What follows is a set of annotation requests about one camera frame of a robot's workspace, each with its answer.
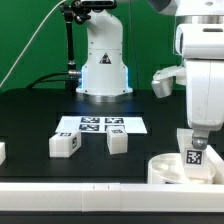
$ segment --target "white cube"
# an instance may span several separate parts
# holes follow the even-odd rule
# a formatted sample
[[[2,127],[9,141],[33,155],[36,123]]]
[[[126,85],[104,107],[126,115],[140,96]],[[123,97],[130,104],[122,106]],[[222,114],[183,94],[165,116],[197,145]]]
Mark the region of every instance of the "white cube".
[[[62,131],[49,139],[50,157],[70,157],[81,147],[81,131]]]
[[[128,135],[123,126],[109,126],[107,128],[107,145],[110,154],[128,151]]]

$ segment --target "white block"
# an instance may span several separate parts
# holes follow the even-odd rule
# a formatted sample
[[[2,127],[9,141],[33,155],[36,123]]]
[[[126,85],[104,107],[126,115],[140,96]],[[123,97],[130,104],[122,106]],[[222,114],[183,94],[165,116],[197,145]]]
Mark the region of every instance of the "white block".
[[[1,183],[0,211],[82,211],[82,184]]]
[[[110,154],[128,151],[128,135],[123,126],[109,126],[107,128],[107,145]]]
[[[5,158],[5,143],[0,142],[0,165],[4,162]]]
[[[192,135],[192,129],[177,129],[177,140],[185,175],[189,178],[211,180],[214,177],[214,168],[208,163],[206,150],[193,148]]]
[[[50,157],[70,157],[80,147],[80,130],[64,130],[49,139]]]
[[[121,212],[224,212],[223,200],[222,185],[121,185]]]
[[[83,184],[82,211],[120,211],[120,184]]]

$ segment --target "robotic manipulator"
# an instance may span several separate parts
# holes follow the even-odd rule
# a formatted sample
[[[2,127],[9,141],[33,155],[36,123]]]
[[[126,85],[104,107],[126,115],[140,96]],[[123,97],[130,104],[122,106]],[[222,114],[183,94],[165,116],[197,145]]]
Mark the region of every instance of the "robotic manipulator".
[[[192,146],[206,149],[210,131],[221,129],[224,121],[224,1],[148,0],[158,12],[175,15],[175,48],[182,65],[153,77],[157,97],[171,94],[173,76],[186,85],[187,119],[193,129]]]
[[[61,5],[68,37],[68,71],[79,78],[76,94],[96,102],[115,102],[129,97],[128,69],[122,61],[123,26],[105,9],[114,9],[116,0],[74,0]],[[87,22],[88,59],[82,71],[76,70],[73,52],[72,22]]]

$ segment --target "white container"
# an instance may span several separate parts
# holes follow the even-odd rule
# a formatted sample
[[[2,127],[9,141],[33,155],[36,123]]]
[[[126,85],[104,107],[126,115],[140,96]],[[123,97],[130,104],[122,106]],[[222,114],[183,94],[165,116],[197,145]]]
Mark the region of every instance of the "white container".
[[[149,184],[212,184],[215,168],[209,164],[210,175],[205,179],[188,178],[179,153],[155,156],[148,164]]]

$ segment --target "cable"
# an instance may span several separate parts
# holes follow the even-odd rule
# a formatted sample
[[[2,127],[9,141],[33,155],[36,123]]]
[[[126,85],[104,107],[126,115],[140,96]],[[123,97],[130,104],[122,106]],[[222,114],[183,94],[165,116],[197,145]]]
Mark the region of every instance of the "cable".
[[[70,81],[70,82],[72,82],[72,81],[78,81],[78,79],[74,79],[74,80],[72,80],[72,79],[55,79],[55,80],[42,80],[42,81],[37,81],[37,82],[35,82],[35,83],[33,83],[33,86],[35,86],[36,84],[39,84],[39,83],[49,83],[49,82],[67,82],[67,81]]]
[[[134,61],[135,61],[135,70],[136,70],[136,79],[137,79],[137,89],[139,90],[139,69],[137,63],[137,53],[136,53],[136,45],[135,45],[135,37],[133,33],[133,15],[132,15],[132,0],[129,0],[129,15],[130,15],[130,33],[134,51]]]
[[[48,79],[48,78],[52,78],[52,77],[60,76],[60,75],[68,75],[68,72],[56,72],[56,73],[52,73],[52,74],[49,74],[49,75],[42,76],[41,78],[38,78],[37,80],[35,80],[33,83],[29,84],[26,88],[27,89],[32,89],[33,86],[36,85],[36,83],[38,83],[40,81],[43,81],[44,79]]]
[[[10,68],[9,72],[7,73],[7,75],[5,76],[5,78],[3,79],[3,81],[0,84],[0,88],[2,88],[2,86],[4,85],[4,83],[6,82],[6,80],[9,78],[9,76],[11,75],[12,71],[14,70],[14,68],[16,67],[16,65],[18,64],[19,60],[22,58],[22,56],[24,55],[24,53],[26,52],[26,50],[28,49],[28,47],[30,46],[30,44],[32,43],[33,39],[36,37],[36,35],[38,34],[38,32],[40,31],[40,29],[42,28],[42,26],[44,25],[44,23],[47,21],[47,19],[50,17],[50,15],[54,12],[54,10],[63,2],[65,2],[67,0],[63,0],[60,1],[59,3],[57,3],[57,5],[55,5],[53,7],[53,9],[47,14],[47,16],[44,18],[44,20],[41,22],[41,24],[39,25],[39,27],[37,28],[37,30],[34,32],[33,36],[30,38],[29,42],[27,43],[27,45],[25,46],[25,48],[23,49],[23,51],[20,53],[19,57],[16,59],[16,61],[14,62],[13,66]]]

